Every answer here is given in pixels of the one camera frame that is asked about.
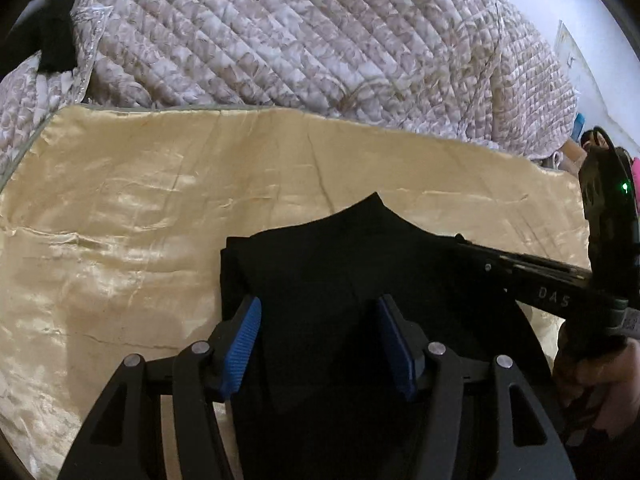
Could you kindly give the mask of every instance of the yellow satin sheet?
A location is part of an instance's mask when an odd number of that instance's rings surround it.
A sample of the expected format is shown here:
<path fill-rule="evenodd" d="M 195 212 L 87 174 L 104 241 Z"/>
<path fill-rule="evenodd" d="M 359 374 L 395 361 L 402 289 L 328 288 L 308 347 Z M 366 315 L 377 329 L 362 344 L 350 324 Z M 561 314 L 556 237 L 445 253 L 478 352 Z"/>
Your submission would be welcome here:
<path fill-rule="evenodd" d="M 275 108 L 55 115 L 0 194 L 0 427 L 28 468 L 55 478 L 124 356 L 209 335 L 228 236 L 372 192 L 425 230 L 588 264 L 577 180 L 523 158 Z M 558 320 L 529 318 L 553 357 Z"/>

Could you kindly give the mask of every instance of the human hand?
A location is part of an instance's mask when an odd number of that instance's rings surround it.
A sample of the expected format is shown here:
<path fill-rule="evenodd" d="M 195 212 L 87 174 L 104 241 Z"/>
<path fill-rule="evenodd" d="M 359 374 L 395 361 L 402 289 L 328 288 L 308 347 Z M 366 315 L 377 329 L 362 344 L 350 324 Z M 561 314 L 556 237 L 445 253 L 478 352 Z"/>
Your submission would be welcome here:
<path fill-rule="evenodd" d="M 593 428 L 615 438 L 629 428 L 640 411 L 640 342 L 628 339 L 623 349 L 576 362 L 565 351 L 561 329 L 553 377 L 562 404 L 567 407 L 594 386 L 606 388 Z"/>

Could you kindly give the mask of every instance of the metal pin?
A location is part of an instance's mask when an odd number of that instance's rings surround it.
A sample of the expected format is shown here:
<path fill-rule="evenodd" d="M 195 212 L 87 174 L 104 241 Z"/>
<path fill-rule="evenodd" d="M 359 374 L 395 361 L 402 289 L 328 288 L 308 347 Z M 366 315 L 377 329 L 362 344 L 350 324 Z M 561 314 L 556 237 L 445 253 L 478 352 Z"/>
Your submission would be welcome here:
<path fill-rule="evenodd" d="M 140 364 L 140 361 L 142 361 L 142 359 L 138 354 L 129 354 L 124 358 L 124 361 L 122 362 L 126 367 L 133 368 L 134 366 L 138 366 Z"/>
<path fill-rule="evenodd" d="M 209 348 L 209 343 L 206 341 L 198 341 L 191 345 L 191 351 L 194 354 L 206 354 Z"/>
<path fill-rule="evenodd" d="M 444 352 L 447 351 L 447 347 L 442 343 L 438 343 L 437 341 L 433 341 L 429 343 L 429 352 L 434 355 L 444 355 Z"/>
<path fill-rule="evenodd" d="M 502 368 L 511 368 L 513 366 L 513 359 L 508 355 L 498 355 L 495 361 L 498 363 L 498 366 Z"/>

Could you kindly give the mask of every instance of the folded black garment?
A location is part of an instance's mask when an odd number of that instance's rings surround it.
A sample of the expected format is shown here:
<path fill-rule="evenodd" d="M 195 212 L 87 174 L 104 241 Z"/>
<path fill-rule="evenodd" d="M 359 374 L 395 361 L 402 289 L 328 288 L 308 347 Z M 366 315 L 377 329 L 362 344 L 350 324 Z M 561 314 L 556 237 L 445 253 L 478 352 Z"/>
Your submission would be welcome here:
<path fill-rule="evenodd" d="M 557 420 L 549 368 L 527 319 L 456 255 L 455 243 L 409 224 L 377 195 L 323 220 L 227 240 L 223 318 L 245 293 L 263 305 L 232 399 L 246 480 L 407 476 L 426 407 L 393 388 L 372 309 L 382 294 L 460 356 L 510 355 Z M 465 397 L 456 478 L 490 471 L 491 398 Z"/>

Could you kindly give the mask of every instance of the white wall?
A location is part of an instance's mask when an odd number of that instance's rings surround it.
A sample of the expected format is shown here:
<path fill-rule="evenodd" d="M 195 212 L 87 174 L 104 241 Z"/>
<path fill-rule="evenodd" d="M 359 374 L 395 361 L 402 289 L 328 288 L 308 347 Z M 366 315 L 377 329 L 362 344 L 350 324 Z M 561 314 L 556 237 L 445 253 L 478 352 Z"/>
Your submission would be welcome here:
<path fill-rule="evenodd" d="M 602 1 L 509 1 L 536 25 L 551 47 L 559 22 L 564 22 L 593 73 L 610 117 L 622 128 L 612 132 L 617 137 L 613 141 L 640 156 L 640 60 Z M 593 114 L 580 111 L 586 117 L 585 126 L 594 126 Z"/>

